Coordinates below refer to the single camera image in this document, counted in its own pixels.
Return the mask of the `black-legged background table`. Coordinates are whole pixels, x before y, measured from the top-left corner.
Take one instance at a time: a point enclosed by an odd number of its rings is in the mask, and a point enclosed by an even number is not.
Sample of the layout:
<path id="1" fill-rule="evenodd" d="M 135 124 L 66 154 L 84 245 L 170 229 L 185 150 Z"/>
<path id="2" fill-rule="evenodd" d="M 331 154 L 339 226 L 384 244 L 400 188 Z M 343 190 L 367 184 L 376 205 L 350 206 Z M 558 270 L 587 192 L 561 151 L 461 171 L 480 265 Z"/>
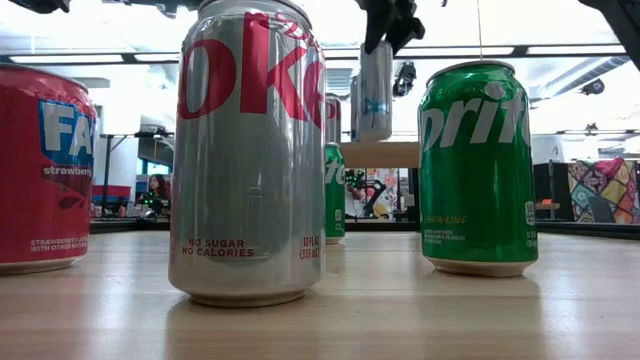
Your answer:
<path id="1" fill-rule="evenodd" d="M 166 139 L 173 138 L 174 136 L 175 136 L 174 132 L 169 132 L 164 127 L 157 127 L 156 130 L 153 132 L 138 131 L 133 134 L 101 134 L 100 135 L 101 138 L 104 138 L 106 140 L 103 185 L 102 185 L 102 193 L 101 193 L 101 207 L 102 207 L 101 216 L 102 217 L 105 217 L 106 215 L 111 152 L 115 150 L 124 140 L 128 138 L 152 138 L 155 141 L 157 140 L 165 141 Z"/>

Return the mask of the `seated person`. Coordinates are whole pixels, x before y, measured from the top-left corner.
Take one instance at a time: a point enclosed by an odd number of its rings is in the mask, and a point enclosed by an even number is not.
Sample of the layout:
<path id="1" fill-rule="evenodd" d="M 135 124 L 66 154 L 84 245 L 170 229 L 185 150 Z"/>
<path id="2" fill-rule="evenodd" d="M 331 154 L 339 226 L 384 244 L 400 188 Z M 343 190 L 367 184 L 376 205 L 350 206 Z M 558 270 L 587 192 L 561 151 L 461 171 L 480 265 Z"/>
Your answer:
<path id="1" fill-rule="evenodd" d="M 138 197 L 138 202 L 148 205 L 158 216 L 166 215 L 170 210 L 170 192 L 167 181 L 162 174 L 151 175 L 148 179 L 147 190 Z"/>

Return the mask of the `colourful poster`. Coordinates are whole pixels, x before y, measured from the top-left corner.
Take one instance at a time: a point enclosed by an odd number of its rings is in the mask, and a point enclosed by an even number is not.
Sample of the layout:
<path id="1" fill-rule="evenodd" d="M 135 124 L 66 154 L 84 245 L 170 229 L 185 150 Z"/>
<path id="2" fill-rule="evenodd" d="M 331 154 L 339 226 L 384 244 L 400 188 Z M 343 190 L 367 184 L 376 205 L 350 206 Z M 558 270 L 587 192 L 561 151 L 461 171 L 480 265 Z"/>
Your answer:
<path id="1" fill-rule="evenodd" d="M 368 179 L 383 182 L 387 189 L 374 205 L 366 205 L 366 200 L 356 200 L 348 192 L 345 193 L 345 209 L 348 218 L 391 220 L 398 209 L 398 175 L 394 168 L 354 169 L 365 172 Z"/>

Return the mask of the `silver ventilation duct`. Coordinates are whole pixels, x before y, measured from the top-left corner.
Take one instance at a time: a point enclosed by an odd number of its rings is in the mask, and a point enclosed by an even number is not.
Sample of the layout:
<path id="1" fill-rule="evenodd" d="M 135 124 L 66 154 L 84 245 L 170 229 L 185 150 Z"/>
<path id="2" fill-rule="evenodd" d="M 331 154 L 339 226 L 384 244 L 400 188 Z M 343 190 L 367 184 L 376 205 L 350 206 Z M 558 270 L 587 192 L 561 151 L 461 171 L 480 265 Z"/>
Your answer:
<path id="1" fill-rule="evenodd" d="M 587 85 L 602 75 L 631 61 L 629 56 L 590 57 L 570 68 L 560 76 L 541 85 L 533 96 L 534 101 L 552 98 Z"/>

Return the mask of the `black ceiling-mounted device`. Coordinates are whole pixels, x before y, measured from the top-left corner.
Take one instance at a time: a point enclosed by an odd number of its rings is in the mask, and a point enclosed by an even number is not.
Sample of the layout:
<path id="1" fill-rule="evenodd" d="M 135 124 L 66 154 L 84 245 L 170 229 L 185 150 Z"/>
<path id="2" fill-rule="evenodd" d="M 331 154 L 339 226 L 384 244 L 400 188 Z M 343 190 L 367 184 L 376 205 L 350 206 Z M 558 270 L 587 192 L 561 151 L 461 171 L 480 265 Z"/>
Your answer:
<path id="1" fill-rule="evenodd" d="M 414 63 L 403 62 L 396 71 L 392 92 L 394 97 L 404 97 L 413 88 L 413 82 L 417 78 Z"/>

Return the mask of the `wooden shelf black metal legs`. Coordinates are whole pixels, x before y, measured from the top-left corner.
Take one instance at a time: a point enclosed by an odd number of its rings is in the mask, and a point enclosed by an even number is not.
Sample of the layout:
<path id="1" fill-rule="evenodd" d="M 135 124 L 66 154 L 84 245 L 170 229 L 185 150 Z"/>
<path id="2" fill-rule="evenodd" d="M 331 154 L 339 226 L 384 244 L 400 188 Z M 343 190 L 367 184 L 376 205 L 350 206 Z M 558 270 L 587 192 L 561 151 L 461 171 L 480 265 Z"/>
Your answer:
<path id="1" fill-rule="evenodd" d="M 346 224 L 348 232 L 419 232 L 419 144 L 417 142 L 349 142 L 342 144 L 348 168 L 397 168 L 408 170 L 409 193 L 414 206 L 408 207 L 408 221 L 355 220 Z"/>

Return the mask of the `black aluminium frame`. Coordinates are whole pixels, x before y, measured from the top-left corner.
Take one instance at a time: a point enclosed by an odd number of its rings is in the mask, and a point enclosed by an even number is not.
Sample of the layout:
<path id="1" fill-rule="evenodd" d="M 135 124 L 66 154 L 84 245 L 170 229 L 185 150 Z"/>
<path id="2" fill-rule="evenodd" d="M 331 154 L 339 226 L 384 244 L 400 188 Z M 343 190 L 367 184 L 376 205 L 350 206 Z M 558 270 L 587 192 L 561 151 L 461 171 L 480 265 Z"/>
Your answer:
<path id="1" fill-rule="evenodd" d="M 166 221 L 150 222 L 146 220 L 92 220 L 91 234 L 104 234 L 129 231 L 168 231 L 170 223 Z M 347 232 L 418 232 L 419 225 L 408 222 L 352 222 L 346 224 Z M 575 223 L 540 221 L 539 233 L 567 234 L 588 237 L 627 239 L 640 241 L 639 224 L 614 223 Z"/>

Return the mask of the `colourful patchwork quilt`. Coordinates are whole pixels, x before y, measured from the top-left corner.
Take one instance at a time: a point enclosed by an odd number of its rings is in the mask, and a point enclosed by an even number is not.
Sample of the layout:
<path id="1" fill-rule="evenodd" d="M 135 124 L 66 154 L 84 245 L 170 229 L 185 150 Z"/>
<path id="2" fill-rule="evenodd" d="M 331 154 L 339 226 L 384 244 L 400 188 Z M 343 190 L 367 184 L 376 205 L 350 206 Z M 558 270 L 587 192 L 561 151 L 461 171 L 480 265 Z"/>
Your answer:
<path id="1" fill-rule="evenodd" d="M 638 163 L 623 158 L 568 165 L 574 220 L 640 224 Z"/>

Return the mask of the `green Sprite can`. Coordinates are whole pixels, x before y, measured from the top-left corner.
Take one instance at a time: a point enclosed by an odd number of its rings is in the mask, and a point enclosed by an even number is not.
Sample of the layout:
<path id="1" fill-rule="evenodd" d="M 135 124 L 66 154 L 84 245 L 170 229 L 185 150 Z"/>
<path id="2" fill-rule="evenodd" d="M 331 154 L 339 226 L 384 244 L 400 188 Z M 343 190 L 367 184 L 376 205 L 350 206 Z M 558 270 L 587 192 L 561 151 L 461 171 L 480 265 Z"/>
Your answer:
<path id="1" fill-rule="evenodd" d="M 326 244 L 337 244 L 345 236 L 345 163 L 338 143 L 325 148 Z"/>
<path id="2" fill-rule="evenodd" d="M 496 60 L 432 75 L 417 111 L 423 256 L 447 273 L 517 277 L 538 259 L 526 90 Z"/>

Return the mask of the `silver Diet Coke can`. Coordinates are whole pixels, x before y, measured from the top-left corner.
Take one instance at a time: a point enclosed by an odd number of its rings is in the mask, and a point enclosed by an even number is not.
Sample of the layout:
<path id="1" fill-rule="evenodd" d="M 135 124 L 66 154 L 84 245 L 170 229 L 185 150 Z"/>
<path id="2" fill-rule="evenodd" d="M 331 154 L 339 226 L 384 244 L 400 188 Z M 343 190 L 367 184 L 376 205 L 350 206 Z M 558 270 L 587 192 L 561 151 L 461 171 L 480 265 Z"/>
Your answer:
<path id="1" fill-rule="evenodd" d="M 328 93 L 325 101 L 325 141 L 341 142 L 341 102 L 335 94 Z"/>
<path id="2" fill-rule="evenodd" d="M 281 304 L 321 279 L 325 89 L 292 0 L 203 0 L 181 51 L 168 268 L 193 301 Z"/>

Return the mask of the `red Fanta strawberry can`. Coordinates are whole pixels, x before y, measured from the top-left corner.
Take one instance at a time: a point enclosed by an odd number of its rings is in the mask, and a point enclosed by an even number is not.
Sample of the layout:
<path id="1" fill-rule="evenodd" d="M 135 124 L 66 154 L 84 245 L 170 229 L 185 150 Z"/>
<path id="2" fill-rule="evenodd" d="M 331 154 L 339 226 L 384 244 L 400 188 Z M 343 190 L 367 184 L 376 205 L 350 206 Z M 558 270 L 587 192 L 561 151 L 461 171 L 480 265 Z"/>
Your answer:
<path id="1" fill-rule="evenodd" d="M 83 84 L 0 64 L 0 275 L 86 255 L 95 127 Z"/>

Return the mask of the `slim Celsius Arctic Vibe can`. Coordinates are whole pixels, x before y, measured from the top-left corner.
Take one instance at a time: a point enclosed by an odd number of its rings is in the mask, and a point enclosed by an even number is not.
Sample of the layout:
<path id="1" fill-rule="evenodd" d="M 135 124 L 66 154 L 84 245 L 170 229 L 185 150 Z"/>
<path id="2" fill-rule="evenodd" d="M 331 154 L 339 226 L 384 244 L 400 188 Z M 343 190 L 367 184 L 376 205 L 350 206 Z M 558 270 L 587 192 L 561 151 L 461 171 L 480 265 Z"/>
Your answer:
<path id="1" fill-rule="evenodd" d="M 361 46 L 359 74 L 359 140 L 383 141 L 392 134 L 393 49 L 381 40 L 367 54 Z"/>
<path id="2" fill-rule="evenodd" d="M 350 121 L 350 137 L 352 142 L 359 141 L 359 112 L 360 112 L 360 82 L 359 76 L 355 75 L 350 82 L 350 105 L 351 105 L 351 121 Z"/>

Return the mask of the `white ceiling air vent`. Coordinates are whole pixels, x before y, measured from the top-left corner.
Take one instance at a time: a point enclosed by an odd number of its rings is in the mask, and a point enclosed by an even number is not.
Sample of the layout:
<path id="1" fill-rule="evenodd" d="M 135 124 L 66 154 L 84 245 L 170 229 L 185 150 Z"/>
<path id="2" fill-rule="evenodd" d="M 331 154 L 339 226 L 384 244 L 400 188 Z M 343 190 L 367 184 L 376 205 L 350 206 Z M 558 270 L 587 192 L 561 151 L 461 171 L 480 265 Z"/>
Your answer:
<path id="1" fill-rule="evenodd" d="M 329 68 L 326 72 L 327 92 L 337 96 L 348 96 L 352 77 L 351 68 Z"/>

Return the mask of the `black background cabinet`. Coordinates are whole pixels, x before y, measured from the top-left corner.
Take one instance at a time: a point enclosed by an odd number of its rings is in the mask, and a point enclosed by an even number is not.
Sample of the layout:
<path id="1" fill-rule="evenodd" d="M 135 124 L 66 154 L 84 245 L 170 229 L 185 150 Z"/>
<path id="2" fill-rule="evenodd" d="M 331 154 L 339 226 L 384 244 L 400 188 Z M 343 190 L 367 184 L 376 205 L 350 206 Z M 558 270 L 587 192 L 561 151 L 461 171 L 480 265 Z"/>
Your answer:
<path id="1" fill-rule="evenodd" d="M 556 221 L 573 222 L 573 208 L 569 187 L 568 165 L 546 163 L 533 166 L 534 190 L 537 203 L 551 199 L 559 208 L 554 211 Z"/>

